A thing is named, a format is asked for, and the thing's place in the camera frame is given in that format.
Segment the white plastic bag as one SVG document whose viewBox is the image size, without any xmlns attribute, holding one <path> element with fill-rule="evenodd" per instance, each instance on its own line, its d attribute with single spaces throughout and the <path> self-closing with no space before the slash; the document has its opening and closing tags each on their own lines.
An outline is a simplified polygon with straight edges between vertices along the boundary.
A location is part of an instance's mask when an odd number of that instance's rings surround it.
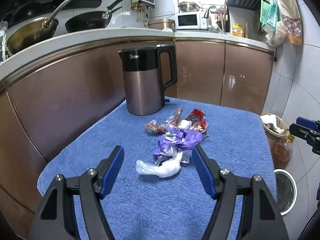
<svg viewBox="0 0 320 240">
<path fill-rule="evenodd" d="M 159 178 L 168 178 L 174 176 L 180 171 L 182 157 L 183 152 L 178 152 L 171 159 L 164 161 L 161 166 L 137 160 L 136 171 L 141 175 L 155 175 Z"/>
</svg>

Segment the purple wrapper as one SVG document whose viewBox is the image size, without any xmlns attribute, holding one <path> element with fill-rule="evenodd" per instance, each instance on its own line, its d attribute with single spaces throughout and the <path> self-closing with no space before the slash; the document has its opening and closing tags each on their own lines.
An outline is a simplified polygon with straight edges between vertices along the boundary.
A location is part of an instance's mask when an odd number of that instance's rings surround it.
<svg viewBox="0 0 320 240">
<path fill-rule="evenodd" d="M 153 154 L 155 165 L 160 166 L 179 153 L 182 154 L 181 163 L 188 164 L 190 152 L 204 139 L 203 134 L 199 131 L 181 129 L 174 125 L 165 125 L 164 130 L 164 134 L 158 139 L 158 148 Z"/>
</svg>

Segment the beige trash bin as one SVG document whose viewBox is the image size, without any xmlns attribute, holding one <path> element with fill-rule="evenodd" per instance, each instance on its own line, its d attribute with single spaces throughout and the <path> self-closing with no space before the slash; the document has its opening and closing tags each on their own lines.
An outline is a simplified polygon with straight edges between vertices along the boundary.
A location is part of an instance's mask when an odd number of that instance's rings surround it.
<svg viewBox="0 0 320 240">
<path fill-rule="evenodd" d="M 259 118 L 267 136 L 274 168 L 285 168 L 292 153 L 287 153 L 284 150 L 275 151 L 274 147 L 277 143 L 286 139 L 285 133 L 289 129 L 288 126 L 280 117 L 272 113 L 263 113 Z"/>
</svg>

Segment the grey kitchen countertop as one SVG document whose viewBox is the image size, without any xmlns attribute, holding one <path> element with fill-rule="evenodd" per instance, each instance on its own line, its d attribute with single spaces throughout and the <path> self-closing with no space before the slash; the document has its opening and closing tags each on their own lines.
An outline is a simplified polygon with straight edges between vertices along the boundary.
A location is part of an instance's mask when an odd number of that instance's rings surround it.
<svg viewBox="0 0 320 240">
<path fill-rule="evenodd" d="M 18 71 L 27 64 L 57 51 L 94 42 L 102 42 L 102 44 L 107 44 L 110 40 L 127 38 L 151 38 L 153 40 L 158 38 L 191 40 L 195 38 L 205 41 L 213 40 L 215 42 L 227 41 L 239 44 L 241 46 L 257 48 L 258 50 L 266 50 L 271 53 L 274 53 L 275 51 L 273 46 L 270 46 L 264 42 L 227 34 L 211 33 L 207 31 L 177 31 L 171 33 L 157 29 L 127 27 L 93 29 L 50 38 L 16 53 L 1 63 L 1 80 L 4 80 L 6 77 Z"/>
</svg>

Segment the white round floor bowl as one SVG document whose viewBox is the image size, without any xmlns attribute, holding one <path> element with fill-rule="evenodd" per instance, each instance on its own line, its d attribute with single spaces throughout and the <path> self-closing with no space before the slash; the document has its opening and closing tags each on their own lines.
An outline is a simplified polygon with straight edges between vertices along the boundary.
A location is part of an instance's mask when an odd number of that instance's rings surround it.
<svg viewBox="0 0 320 240">
<path fill-rule="evenodd" d="M 275 169 L 277 207 L 282 216 L 288 214 L 297 200 L 297 185 L 293 176 L 284 169 Z"/>
</svg>

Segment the blue terry towel mat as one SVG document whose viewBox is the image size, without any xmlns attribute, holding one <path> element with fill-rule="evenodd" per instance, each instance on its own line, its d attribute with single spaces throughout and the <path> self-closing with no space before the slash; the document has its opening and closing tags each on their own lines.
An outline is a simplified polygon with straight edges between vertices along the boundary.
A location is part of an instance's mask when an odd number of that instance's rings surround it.
<svg viewBox="0 0 320 240">
<path fill-rule="evenodd" d="M 194 164 L 182 166 L 169 178 L 136 171 L 138 160 L 153 161 L 158 144 L 145 125 L 164 121 L 179 108 L 183 117 L 194 109 L 204 111 L 208 129 L 201 147 L 209 158 L 237 176 L 261 175 L 276 195 L 270 147 L 257 114 L 173 98 L 148 116 L 132 115 L 126 103 L 121 103 L 47 164 L 38 178 L 38 191 L 44 194 L 57 174 L 69 178 L 97 167 L 119 145 L 124 162 L 111 193 L 101 202 L 115 238 L 201 239 L 215 202 L 205 193 Z"/>
</svg>

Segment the hanging floral cloth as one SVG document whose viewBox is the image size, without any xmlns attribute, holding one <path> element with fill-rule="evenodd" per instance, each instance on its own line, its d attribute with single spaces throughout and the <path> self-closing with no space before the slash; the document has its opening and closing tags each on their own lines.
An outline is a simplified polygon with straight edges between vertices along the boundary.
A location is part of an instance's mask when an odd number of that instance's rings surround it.
<svg viewBox="0 0 320 240">
<path fill-rule="evenodd" d="M 297 1 L 277 0 L 277 3 L 289 43 L 301 46 L 303 43 L 303 26 Z"/>
</svg>

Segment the red candy wrapper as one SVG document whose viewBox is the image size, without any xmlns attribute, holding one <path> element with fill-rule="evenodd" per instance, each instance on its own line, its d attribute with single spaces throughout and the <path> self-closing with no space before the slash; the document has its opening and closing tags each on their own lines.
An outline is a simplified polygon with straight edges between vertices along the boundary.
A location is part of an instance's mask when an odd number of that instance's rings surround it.
<svg viewBox="0 0 320 240">
<path fill-rule="evenodd" d="M 202 134 L 207 133 L 208 122 L 203 110 L 193 109 L 191 113 L 186 117 L 186 120 L 190 122 L 188 130 L 198 131 Z"/>
</svg>

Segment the brown cabinet fronts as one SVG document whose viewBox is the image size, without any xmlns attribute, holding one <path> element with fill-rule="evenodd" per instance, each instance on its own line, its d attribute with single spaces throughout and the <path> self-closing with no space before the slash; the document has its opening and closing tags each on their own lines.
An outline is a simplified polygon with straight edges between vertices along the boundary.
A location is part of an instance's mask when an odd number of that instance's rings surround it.
<svg viewBox="0 0 320 240">
<path fill-rule="evenodd" d="M 28 234 L 44 167 L 124 101 L 118 51 L 154 44 L 176 47 L 178 82 L 167 96 L 262 112 L 272 50 L 252 41 L 61 36 L 20 51 L 1 64 L 1 214 L 14 233 Z"/>
</svg>

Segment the yellow packet on counter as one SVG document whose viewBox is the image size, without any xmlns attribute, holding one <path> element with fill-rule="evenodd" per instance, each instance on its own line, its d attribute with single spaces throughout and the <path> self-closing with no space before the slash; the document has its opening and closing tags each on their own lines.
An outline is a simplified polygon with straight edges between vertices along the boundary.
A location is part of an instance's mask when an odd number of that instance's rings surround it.
<svg viewBox="0 0 320 240">
<path fill-rule="evenodd" d="M 246 36 L 246 26 L 242 23 L 233 21 L 232 35 L 236 36 L 236 37 L 245 37 Z"/>
</svg>

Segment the silver red small wrapper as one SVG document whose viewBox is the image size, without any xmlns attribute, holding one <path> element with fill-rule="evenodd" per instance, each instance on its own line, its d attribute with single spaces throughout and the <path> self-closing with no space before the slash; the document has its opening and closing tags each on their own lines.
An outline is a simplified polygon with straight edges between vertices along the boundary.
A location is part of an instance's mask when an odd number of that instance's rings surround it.
<svg viewBox="0 0 320 240">
<path fill-rule="evenodd" d="M 164 122 L 158 122 L 155 119 L 152 119 L 150 122 L 145 124 L 145 130 L 147 133 L 155 135 L 155 134 L 163 134 L 174 128 L 178 128 L 181 122 L 181 115 L 183 109 L 178 108 L 174 114 L 169 116 Z"/>
</svg>

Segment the white microwave oven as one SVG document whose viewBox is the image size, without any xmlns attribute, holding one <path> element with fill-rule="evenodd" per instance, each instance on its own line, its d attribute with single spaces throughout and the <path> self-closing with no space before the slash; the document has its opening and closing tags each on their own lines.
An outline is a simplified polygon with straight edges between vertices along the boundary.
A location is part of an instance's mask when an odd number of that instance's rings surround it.
<svg viewBox="0 0 320 240">
<path fill-rule="evenodd" d="M 179 12 L 175 14 L 177 30 L 207 30 L 208 19 L 203 11 Z"/>
</svg>

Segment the brown black electric kettle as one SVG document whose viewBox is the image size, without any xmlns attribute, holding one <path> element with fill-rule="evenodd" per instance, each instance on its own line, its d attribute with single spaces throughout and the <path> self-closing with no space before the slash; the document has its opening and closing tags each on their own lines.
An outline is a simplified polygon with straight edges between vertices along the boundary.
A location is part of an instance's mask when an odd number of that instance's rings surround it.
<svg viewBox="0 0 320 240">
<path fill-rule="evenodd" d="M 158 44 L 118 51 L 122 66 L 127 110 L 133 115 L 159 112 L 167 100 L 165 90 L 177 83 L 175 46 Z M 170 80 L 163 81 L 161 55 L 168 54 Z"/>
</svg>

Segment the brown rice cooker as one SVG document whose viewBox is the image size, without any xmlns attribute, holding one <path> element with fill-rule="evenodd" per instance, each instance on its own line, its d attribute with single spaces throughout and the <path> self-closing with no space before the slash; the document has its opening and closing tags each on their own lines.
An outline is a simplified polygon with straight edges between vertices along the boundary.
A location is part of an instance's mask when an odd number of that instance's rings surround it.
<svg viewBox="0 0 320 240">
<path fill-rule="evenodd" d="M 175 31 L 175 21 L 169 18 L 153 19 L 148 22 L 148 28 L 158 30 L 169 28 Z"/>
</svg>

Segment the black frying pan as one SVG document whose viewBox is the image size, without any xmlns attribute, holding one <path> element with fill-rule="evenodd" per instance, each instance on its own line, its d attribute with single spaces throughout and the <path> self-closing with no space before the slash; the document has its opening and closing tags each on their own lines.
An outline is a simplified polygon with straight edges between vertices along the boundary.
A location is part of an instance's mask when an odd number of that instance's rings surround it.
<svg viewBox="0 0 320 240">
<path fill-rule="evenodd" d="M 116 0 L 105 11 L 91 11 L 74 16 L 65 23 L 65 28 L 69 33 L 106 28 L 113 14 L 122 8 L 122 6 L 116 8 L 122 1 L 124 0 Z"/>
</svg>

